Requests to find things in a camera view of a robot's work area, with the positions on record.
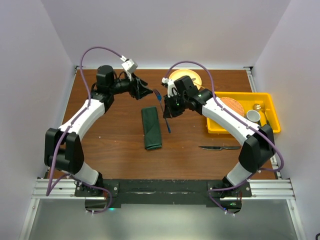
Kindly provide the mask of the aluminium frame rail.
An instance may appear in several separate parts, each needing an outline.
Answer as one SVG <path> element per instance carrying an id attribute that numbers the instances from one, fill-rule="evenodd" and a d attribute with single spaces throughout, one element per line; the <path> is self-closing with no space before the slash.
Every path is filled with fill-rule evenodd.
<path id="1" fill-rule="evenodd" d="M 284 179 L 253 179 L 249 182 L 251 197 L 257 200 L 294 200 L 295 194 L 290 180 Z M 72 179 L 62 179 L 51 191 L 47 192 L 47 179 L 38 179 L 33 188 L 33 199 L 73 199 L 75 198 L 76 184 Z"/>

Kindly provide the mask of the dark handled utensil in bin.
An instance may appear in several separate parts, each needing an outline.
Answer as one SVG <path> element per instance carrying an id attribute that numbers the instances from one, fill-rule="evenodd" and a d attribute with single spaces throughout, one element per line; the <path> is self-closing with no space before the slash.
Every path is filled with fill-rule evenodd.
<path id="1" fill-rule="evenodd" d="M 271 126 L 271 123 L 270 123 L 270 121 L 269 121 L 269 119 L 268 119 L 268 116 L 267 116 L 267 111 L 266 111 L 266 109 L 263 110 L 263 113 L 264 113 L 264 116 L 265 116 L 266 124 L 269 125 L 269 126 Z"/>

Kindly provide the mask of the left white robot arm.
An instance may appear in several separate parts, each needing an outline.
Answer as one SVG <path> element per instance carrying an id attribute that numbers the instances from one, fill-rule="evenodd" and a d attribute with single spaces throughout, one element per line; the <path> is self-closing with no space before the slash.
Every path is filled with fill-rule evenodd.
<path id="1" fill-rule="evenodd" d="M 129 93 L 140 100 L 153 91 L 147 82 L 134 73 L 116 74 L 110 65 L 97 69 L 96 82 L 90 95 L 78 112 L 59 128 L 49 128 L 45 133 L 44 163 L 50 169 L 64 172 L 82 182 L 92 196 L 104 190 L 102 174 L 85 162 L 82 139 L 92 125 L 112 106 L 115 95 Z"/>

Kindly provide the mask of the yellow plastic bin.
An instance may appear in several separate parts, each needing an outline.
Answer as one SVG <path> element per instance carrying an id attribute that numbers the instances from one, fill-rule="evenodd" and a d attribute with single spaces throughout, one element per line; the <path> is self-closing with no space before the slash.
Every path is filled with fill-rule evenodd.
<path id="1" fill-rule="evenodd" d="M 216 91 L 216 96 L 219 98 L 229 97 L 238 101 L 244 108 L 244 118 L 249 110 L 253 110 L 254 104 L 260 104 L 264 109 L 266 109 L 266 114 L 273 129 L 274 134 L 279 134 L 281 132 L 280 123 L 276 113 L 276 108 L 272 96 L 266 92 L 228 92 L 228 91 Z M 266 119 L 264 114 L 259 111 L 260 123 L 262 125 L 266 124 Z"/>

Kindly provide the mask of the gold spoon in bin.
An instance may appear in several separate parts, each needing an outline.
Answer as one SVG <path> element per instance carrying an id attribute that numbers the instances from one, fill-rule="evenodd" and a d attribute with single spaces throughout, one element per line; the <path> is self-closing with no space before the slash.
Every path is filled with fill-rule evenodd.
<path id="1" fill-rule="evenodd" d="M 262 105 L 260 105 L 260 104 L 258 104 L 258 103 L 255 103 L 255 104 L 253 105 L 253 109 L 254 109 L 255 111 L 257 111 L 257 112 L 262 112 L 263 115 L 264 115 L 264 117 L 265 117 L 265 120 L 268 119 L 268 118 L 267 118 L 267 115 L 266 115 L 266 111 L 265 111 L 265 109 L 263 108 Z"/>

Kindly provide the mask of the grey mug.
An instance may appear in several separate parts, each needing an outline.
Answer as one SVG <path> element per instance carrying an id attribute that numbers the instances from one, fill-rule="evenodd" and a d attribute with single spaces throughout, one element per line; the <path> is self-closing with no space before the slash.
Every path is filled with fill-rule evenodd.
<path id="1" fill-rule="evenodd" d="M 245 116 L 249 121 L 251 121 L 253 123 L 257 123 L 261 120 L 261 115 L 259 114 L 258 111 L 254 110 L 254 109 L 247 111 Z"/>

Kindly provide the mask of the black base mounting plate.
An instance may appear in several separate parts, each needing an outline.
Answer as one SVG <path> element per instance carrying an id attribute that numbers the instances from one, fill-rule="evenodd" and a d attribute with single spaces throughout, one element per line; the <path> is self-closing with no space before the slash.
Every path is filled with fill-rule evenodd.
<path id="1" fill-rule="evenodd" d="M 111 208 L 124 205 L 205 205 L 213 208 L 214 199 L 227 210 L 240 210 L 242 200 L 252 196 L 248 182 L 227 191 L 222 180 L 105 179 L 103 187 L 111 192 Z"/>

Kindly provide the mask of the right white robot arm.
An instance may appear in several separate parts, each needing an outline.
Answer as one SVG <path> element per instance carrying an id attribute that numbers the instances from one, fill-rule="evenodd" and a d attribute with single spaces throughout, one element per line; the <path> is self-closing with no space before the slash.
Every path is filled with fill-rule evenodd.
<path id="1" fill-rule="evenodd" d="M 163 97 L 164 118 L 178 117 L 185 110 L 195 111 L 227 130 L 241 145 L 238 163 L 222 180 L 220 190 L 227 196 L 235 196 L 241 185 L 275 155 L 274 134 L 269 125 L 259 126 L 247 120 L 207 88 L 198 90 L 188 75 L 177 80 L 163 78 L 161 84 L 167 89 Z"/>

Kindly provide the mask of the dark green cloth napkin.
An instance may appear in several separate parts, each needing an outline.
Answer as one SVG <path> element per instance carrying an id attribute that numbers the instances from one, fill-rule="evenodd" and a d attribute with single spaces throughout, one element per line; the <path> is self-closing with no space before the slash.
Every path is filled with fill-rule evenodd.
<path id="1" fill-rule="evenodd" d="M 162 147 L 162 133 L 155 106 L 145 107 L 141 110 L 142 126 L 144 133 L 144 148 L 147 151 Z"/>

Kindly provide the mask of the orange woven coaster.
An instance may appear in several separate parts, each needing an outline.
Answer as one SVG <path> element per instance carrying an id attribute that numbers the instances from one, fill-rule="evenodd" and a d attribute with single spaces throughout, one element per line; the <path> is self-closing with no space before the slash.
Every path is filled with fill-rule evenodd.
<path id="1" fill-rule="evenodd" d="M 230 97 L 221 97 L 220 100 L 240 116 L 245 116 L 244 107 L 237 100 Z"/>

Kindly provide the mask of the yellow round plate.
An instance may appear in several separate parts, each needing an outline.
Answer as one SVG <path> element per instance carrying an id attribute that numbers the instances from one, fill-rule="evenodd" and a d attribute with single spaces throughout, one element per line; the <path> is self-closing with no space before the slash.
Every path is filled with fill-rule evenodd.
<path id="1" fill-rule="evenodd" d="M 183 76 L 189 76 L 191 79 L 196 78 L 199 81 L 199 83 L 202 85 L 202 79 L 201 79 L 200 75 L 191 69 L 175 70 L 170 74 L 169 79 L 172 79 L 175 81 Z"/>

